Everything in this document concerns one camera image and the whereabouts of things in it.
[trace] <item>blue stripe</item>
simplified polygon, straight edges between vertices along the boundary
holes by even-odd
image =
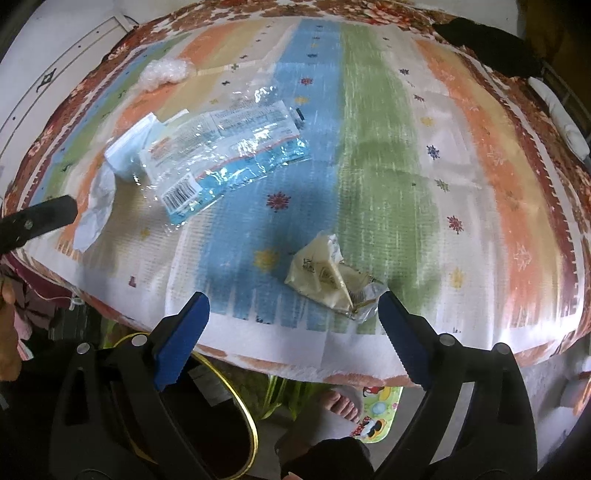
[[[248,318],[256,290],[257,322],[296,327],[307,312],[308,329],[327,328],[330,310],[305,300],[284,280],[295,252],[318,232],[335,231],[341,57],[338,23],[302,20],[276,65],[271,84],[278,86],[279,98],[288,106],[297,106],[297,97],[308,99],[300,109],[312,160],[279,168],[212,206],[214,220],[197,269],[196,287],[207,288],[215,313],[229,313],[230,291],[235,288],[232,313]],[[312,83],[305,85],[301,79]],[[287,209],[274,211],[267,200],[278,192],[290,201]],[[277,256],[269,272],[254,264],[256,252],[261,251]]]

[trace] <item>clear plastic packaging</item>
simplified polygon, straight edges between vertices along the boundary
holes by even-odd
[[[163,58],[152,60],[146,65],[138,79],[138,86],[146,92],[152,92],[165,83],[179,83],[195,71],[195,66],[188,60]]]
[[[309,158],[303,117],[270,92],[257,90],[254,101],[232,109],[182,116],[140,152],[151,196],[173,225],[230,190]]]

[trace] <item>tablecloth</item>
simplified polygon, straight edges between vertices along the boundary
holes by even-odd
[[[192,292],[212,315],[197,350],[305,381],[404,385],[374,317],[355,325],[284,285],[320,231],[348,264],[465,345],[522,364],[563,351],[589,321],[591,181],[519,79],[437,37],[451,17],[395,2],[206,1],[125,37],[70,94],[23,159],[4,213],[60,194],[87,208],[105,146],[149,112],[230,108],[276,86],[300,108],[312,159],[226,195],[167,232],[164,208],[117,182],[84,253],[77,223],[20,262],[103,314],[152,329]],[[145,65],[197,74],[141,92]]]

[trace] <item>food wrapper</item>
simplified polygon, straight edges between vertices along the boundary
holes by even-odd
[[[337,236],[322,232],[296,253],[285,283],[358,323],[377,313],[378,299],[388,289],[346,265]]]
[[[172,122],[140,159],[171,223],[181,225],[227,192],[309,159],[301,122],[281,100],[243,102]]]

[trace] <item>screw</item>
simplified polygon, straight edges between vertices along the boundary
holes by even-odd
[[[148,341],[148,337],[145,335],[136,335],[131,339],[131,345],[133,346],[142,346]]]
[[[452,346],[454,343],[456,343],[456,339],[449,333],[442,333],[439,336],[439,343],[445,346]]]
[[[80,355],[84,355],[86,352],[88,352],[88,350],[90,350],[90,345],[86,342],[81,343],[76,347],[76,352],[78,352]]]
[[[497,352],[503,355],[508,355],[509,353],[511,353],[511,349],[509,348],[509,345],[507,345],[506,343],[497,343],[495,345],[495,349]]]

